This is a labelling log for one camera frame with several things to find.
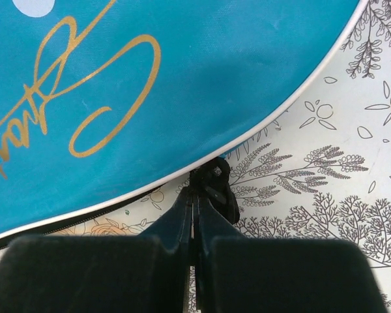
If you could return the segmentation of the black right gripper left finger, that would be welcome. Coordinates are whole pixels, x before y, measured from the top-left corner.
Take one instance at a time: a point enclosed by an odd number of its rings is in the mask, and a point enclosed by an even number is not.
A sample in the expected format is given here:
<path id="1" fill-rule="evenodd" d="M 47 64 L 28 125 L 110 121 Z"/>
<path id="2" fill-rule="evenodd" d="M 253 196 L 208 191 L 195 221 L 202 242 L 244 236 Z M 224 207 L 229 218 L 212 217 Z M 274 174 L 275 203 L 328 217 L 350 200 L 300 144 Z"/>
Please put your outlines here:
<path id="1" fill-rule="evenodd" d="M 184 312 L 188 188 L 139 235 L 29 235 L 0 262 L 0 312 Z"/>

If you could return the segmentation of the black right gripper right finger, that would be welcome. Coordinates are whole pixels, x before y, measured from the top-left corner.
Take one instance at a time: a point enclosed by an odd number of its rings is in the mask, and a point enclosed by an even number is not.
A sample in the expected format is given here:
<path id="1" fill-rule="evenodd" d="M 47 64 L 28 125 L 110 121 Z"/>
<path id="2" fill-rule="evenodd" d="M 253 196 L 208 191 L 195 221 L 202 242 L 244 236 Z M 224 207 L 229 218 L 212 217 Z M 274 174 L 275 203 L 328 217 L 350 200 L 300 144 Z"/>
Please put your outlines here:
<path id="1" fill-rule="evenodd" d="M 391 275 L 382 281 L 354 242 L 246 237 L 198 198 L 195 243 L 202 312 L 391 312 Z"/>

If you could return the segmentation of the blue sport racket bag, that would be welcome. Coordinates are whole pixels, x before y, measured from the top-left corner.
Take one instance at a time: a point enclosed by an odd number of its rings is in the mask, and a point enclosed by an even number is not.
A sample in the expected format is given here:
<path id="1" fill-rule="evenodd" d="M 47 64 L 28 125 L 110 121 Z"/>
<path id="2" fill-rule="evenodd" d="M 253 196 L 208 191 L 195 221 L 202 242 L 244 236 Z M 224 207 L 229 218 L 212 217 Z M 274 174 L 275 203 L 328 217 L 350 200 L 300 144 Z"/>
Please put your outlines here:
<path id="1" fill-rule="evenodd" d="M 365 1 L 0 1 L 0 249 L 239 146 Z"/>

